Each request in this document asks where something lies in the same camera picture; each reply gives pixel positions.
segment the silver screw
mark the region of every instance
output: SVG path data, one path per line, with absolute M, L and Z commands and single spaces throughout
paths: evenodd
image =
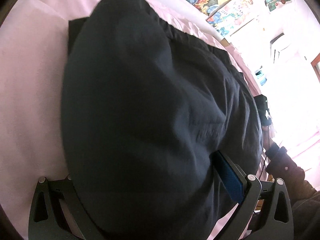
M 280 185 L 283 185 L 284 182 L 283 182 L 282 179 L 277 179 L 277 183 L 280 184 Z
M 40 177 L 38 181 L 39 181 L 39 183 L 44 183 L 45 182 L 45 177 Z
M 256 176 L 249 174 L 248 175 L 248 180 L 254 181 L 256 179 Z

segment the black cable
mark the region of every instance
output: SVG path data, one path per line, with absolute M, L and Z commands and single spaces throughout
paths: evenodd
M 269 130 L 269 127 L 268 127 L 268 144 L 269 144 L 269 147 L 268 149 L 270 148 L 270 130 Z M 260 176 L 259 176 L 259 180 L 261 178 L 261 175 L 263 173 L 263 169 L 266 167 L 266 159 L 267 159 L 267 156 L 266 158 L 264 159 L 264 162 L 263 162 L 263 166 L 262 166 L 262 170 L 261 170 L 261 173 L 260 173 Z

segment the pink bed sheet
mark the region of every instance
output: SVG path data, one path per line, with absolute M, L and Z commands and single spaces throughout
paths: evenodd
M 89 16 L 99 1 L 19 0 L 0 28 L 0 203 L 25 239 L 38 178 L 57 180 L 68 174 L 60 136 L 68 20 Z M 226 49 L 252 94 L 260 94 L 259 85 L 232 45 L 223 48 L 175 11 L 155 0 L 147 1 L 169 24 Z M 217 223 L 211 239 L 224 220 Z

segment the wall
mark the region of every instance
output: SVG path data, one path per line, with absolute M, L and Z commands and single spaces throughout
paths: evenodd
M 291 28 L 299 53 L 311 62 L 320 53 L 320 25 L 304 0 L 292 0 Z

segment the black cloth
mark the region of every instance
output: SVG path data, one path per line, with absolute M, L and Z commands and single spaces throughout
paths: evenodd
M 282 178 L 292 206 L 294 240 L 314 240 L 320 235 L 320 191 L 305 180 L 304 170 L 287 155 L 284 147 L 274 143 L 266 155 L 270 164 L 266 171 L 274 178 Z
M 212 153 L 247 174 L 260 161 L 244 79 L 227 52 L 175 29 L 145 0 L 102 0 L 83 22 L 61 102 L 80 201 L 109 239 L 207 239 L 234 206 Z

